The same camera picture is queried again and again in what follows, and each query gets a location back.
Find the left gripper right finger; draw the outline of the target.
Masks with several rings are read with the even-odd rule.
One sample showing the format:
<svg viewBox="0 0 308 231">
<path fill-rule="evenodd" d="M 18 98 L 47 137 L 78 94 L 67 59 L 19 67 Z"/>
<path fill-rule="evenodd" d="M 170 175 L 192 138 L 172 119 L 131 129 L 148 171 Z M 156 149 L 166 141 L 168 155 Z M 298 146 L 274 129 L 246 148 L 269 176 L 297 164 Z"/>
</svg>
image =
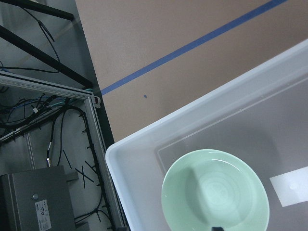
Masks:
<svg viewBox="0 0 308 231">
<path fill-rule="evenodd" d="M 222 227 L 212 227 L 211 228 L 212 231 L 223 231 Z"/>
</svg>

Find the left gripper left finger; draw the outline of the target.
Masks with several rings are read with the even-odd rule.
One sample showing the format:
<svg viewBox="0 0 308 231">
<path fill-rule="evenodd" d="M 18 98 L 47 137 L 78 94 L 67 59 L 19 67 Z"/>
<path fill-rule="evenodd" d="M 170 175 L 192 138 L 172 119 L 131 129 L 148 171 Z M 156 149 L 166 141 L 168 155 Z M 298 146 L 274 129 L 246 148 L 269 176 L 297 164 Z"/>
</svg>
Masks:
<svg viewBox="0 0 308 231">
<path fill-rule="evenodd" d="M 118 228 L 116 229 L 116 231 L 128 231 L 128 228 L 127 228 L 127 226 L 118 227 Z"/>
</svg>

